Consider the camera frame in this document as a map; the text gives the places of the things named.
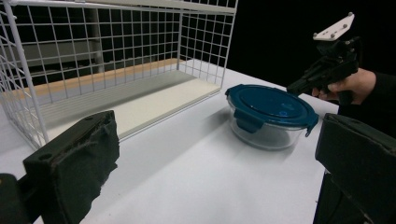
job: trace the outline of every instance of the glass food container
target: glass food container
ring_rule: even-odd
[[[251,146],[266,150],[294,148],[301,132],[307,137],[318,114],[301,98],[260,85],[237,85],[225,94],[233,132]]]

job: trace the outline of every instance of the black sleeve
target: black sleeve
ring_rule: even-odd
[[[378,72],[375,75],[375,87],[361,106],[396,112],[396,76]]]

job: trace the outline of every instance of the black background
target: black background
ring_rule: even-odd
[[[396,16],[390,2],[247,1],[238,3],[227,67],[282,86],[320,58],[313,33],[355,14],[349,31],[360,36],[361,67],[396,73]]]

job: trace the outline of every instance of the robotic arm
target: robotic arm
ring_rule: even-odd
[[[315,159],[370,223],[396,223],[395,138],[356,119],[328,113],[323,118]],[[315,224],[322,223],[319,217],[326,217],[320,213],[322,208],[329,208],[330,203],[322,199],[324,191],[319,194]]]
[[[79,223],[119,156],[114,111],[80,120],[24,159],[21,179],[0,174],[0,223]]]
[[[322,57],[314,62],[297,81],[287,87],[287,92],[295,95],[318,88],[325,92],[329,89],[327,85],[344,79],[359,68],[356,44],[360,38],[353,37],[347,41],[337,40],[345,33],[354,19],[353,13],[340,20],[319,34],[314,34],[314,40],[319,41],[317,49]],[[352,102],[350,91],[339,92],[340,105],[349,105]]]

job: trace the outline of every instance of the white device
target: white device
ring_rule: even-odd
[[[314,33],[314,40],[324,40],[324,41],[334,41],[341,35],[343,35],[346,31],[349,30],[349,27],[352,25],[353,19],[355,15],[352,12],[349,12],[347,17],[338,21],[334,25],[329,28],[323,30],[320,33]]]

